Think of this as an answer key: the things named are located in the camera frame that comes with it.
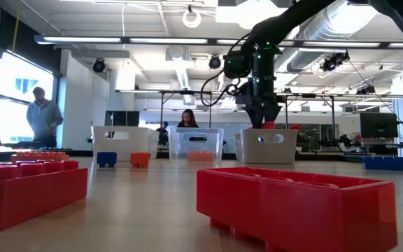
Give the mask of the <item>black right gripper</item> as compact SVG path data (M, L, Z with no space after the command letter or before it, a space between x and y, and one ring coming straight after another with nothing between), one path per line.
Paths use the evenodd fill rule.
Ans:
M262 121L275 122L282 106L278 103L285 102L285 97L280 97L274 92L275 55L281 54L276 45L258 45L251 53L249 81L240 87L241 94L236 97L236 104L246 105L246 113L250 118L253 129L260 129Z

